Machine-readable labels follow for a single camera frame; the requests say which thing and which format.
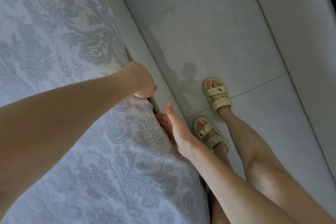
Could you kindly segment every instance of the hand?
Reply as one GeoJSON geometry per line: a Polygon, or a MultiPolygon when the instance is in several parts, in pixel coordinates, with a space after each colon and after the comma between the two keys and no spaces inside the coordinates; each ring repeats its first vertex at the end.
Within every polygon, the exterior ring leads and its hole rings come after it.
{"type": "Polygon", "coordinates": [[[134,95],[138,98],[149,98],[154,95],[154,92],[158,89],[157,85],[154,84],[154,79],[148,72],[148,70],[138,62],[130,61],[123,68],[123,71],[126,71],[132,74],[133,78],[136,81],[136,86],[140,90],[134,95]]]}
{"type": "Polygon", "coordinates": [[[169,139],[176,143],[178,151],[186,158],[190,153],[191,146],[200,143],[192,135],[187,124],[174,112],[171,103],[166,104],[167,114],[156,114],[158,122],[166,131],[169,139]]]}

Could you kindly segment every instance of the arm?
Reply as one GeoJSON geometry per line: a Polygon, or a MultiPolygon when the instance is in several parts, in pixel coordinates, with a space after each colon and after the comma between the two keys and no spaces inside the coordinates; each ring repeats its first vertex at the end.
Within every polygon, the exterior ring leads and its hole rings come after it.
{"type": "Polygon", "coordinates": [[[166,106],[169,120],[157,115],[165,130],[172,127],[180,153],[188,158],[219,201],[231,224],[295,224],[285,212],[263,194],[248,185],[225,166],[203,143],[195,138],[187,125],[166,106]]]}
{"type": "Polygon", "coordinates": [[[156,90],[147,69],[120,72],[43,92],[0,108],[0,220],[104,113],[132,94],[156,90]]]}

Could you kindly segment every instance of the white tile floor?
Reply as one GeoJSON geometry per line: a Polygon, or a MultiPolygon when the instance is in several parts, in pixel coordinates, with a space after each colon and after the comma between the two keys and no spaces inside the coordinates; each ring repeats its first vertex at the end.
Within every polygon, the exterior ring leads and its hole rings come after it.
{"type": "MultiPolygon", "coordinates": [[[[125,0],[187,122],[209,117],[202,81],[221,78],[234,111],[336,217],[336,186],[257,0],[125,0]]],[[[244,176],[233,144],[229,159],[244,176]]]]}

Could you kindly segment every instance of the floral bedspread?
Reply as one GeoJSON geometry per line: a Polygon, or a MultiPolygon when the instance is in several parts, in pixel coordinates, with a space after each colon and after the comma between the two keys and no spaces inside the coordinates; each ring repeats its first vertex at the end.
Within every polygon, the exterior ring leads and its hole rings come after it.
{"type": "MultiPolygon", "coordinates": [[[[127,62],[105,0],[0,0],[0,106],[127,62]]],[[[152,105],[131,97],[101,117],[2,224],[209,222],[197,171],[171,146],[152,105]]]]}

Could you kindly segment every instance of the sandal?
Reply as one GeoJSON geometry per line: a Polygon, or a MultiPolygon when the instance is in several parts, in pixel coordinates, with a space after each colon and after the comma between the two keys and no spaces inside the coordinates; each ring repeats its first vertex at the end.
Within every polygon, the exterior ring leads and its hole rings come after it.
{"type": "Polygon", "coordinates": [[[216,101],[212,102],[212,99],[210,97],[213,96],[213,95],[218,95],[218,94],[222,94],[222,93],[226,93],[227,96],[229,96],[229,93],[228,93],[228,90],[225,87],[225,84],[217,78],[208,78],[203,82],[203,92],[204,92],[209,104],[212,106],[212,109],[215,111],[216,118],[220,122],[224,122],[221,119],[221,117],[219,116],[219,114],[217,113],[217,110],[219,108],[221,108],[222,106],[226,106],[226,105],[229,105],[232,108],[231,100],[228,97],[226,97],[226,98],[217,99],[216,101]],[[218,87],[215,87],[215,88],[208,89],[207,88],[208,87],[208,81],[210,81],[210,80],[220,82],[222,84],[222,86],[218,86],[218,87]]]}
{"type": "Polygon", "coordinates": [[[221,135],[219,130],[216,128],[216,126],[206,117],[200,116],[194,121],[194,132],[196,133],[197,137],[203,141],[203,138],[209,133],[210,130],[214,130],[217,134],[210,137],[208,141],[204,142],[206,146],[208,146],[209,149],[213,149],[219,142],[223,141],[226,146],[226,153],[229,152],[229,142],[226,140],[225,137],[221,135]],[[205,121],[207,124],[202,128],[199,132],[197,132],[197,124],[199,120],[205,121]]]}

